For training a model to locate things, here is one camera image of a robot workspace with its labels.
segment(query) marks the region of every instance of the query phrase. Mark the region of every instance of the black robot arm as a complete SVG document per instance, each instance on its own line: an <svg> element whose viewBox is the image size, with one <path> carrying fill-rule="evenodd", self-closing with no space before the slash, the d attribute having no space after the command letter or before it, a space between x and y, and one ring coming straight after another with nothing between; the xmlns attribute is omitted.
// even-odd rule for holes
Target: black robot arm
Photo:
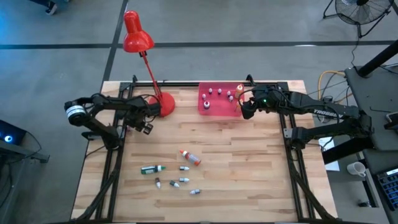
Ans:
<svg viewBox="0 0 398 224"><path fill-rule="evenodd" d="M241 110L244 119L254 116L256 110L266 113L274 112L290 114L320 114L334 117L337 124L317 128L285 129L284 135L292 148L304 149L311 139L347 134L352 137L364 138L372 133L371 118L356 106L343 106L335 103L314 100L306 94L285 91L272 85L259 85L252 90L253 97L243 103Z"/></svg>
<svg viewBox="0 0 398 224"><path fill-rule="evenodd" d="M87 111L85 105L91 104ZM121 145L119 134L115 127L105 126L95 116L102 110L125 111L123 118L125 124L149 134L153 126L145 122L145 117L157 116L160 113L160 104L149 105L142 96L133 96L130 99L120 99L102 94L94 94L91 97L83 97L65 103L69 123L74 126L85 126L94 133L99 134L107 149L117 149Z"/></svg>

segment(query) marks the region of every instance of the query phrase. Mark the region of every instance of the white mug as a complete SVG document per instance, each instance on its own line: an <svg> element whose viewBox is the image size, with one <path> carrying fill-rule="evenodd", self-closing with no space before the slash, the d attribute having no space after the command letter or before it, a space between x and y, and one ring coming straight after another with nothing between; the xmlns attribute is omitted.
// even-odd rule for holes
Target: white mug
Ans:
<svg viewBox="0 0 398 224"><path fill-rule="evenodd" d="M347 171L352 175L358 175L360 177L365 177L366 167L361 162L353 162L347 166Z"/></svg>

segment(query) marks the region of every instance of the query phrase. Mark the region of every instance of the lamp base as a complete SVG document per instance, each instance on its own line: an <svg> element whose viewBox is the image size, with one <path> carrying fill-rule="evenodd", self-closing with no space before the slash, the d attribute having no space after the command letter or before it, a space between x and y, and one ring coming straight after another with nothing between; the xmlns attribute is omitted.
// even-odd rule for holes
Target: lamp base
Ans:
<svg viewBox="0 0 398 224"><path fill-rule="evenodd" d="M160 105L162 106L160 109L160 117L166 117L174 111L175 101L170 93L161 93L161 95L162 97L159 99ZM157 100L153 97L149 99L149 104L152 103L157 103Z"/></svg>

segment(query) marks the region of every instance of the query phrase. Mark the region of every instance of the keyboard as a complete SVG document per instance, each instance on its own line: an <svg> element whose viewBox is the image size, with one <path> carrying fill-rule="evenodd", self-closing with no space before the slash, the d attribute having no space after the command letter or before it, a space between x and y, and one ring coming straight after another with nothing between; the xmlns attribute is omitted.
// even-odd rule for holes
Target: keyboard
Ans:
<svg viewBox="0 0 398 224"><path fill-rule="evenodd" d="M377 175L384 196L389 202L392 211L398 209L398 169L383 172Z"/></svg>

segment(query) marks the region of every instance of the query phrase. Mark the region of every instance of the lamp shade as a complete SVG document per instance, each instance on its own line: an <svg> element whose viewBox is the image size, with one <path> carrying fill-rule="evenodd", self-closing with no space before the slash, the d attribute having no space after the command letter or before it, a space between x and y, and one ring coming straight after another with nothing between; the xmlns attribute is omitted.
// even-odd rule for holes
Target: lamp shade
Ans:
<svg viewBox="0 0 398 224"><path fill-rule="evenodd" d="M138 53L154 47L155 43L150 35L142 29L136 11L127 11L124 13L124 23L127 29L127 34L123 42L124 51Z"/></svg>

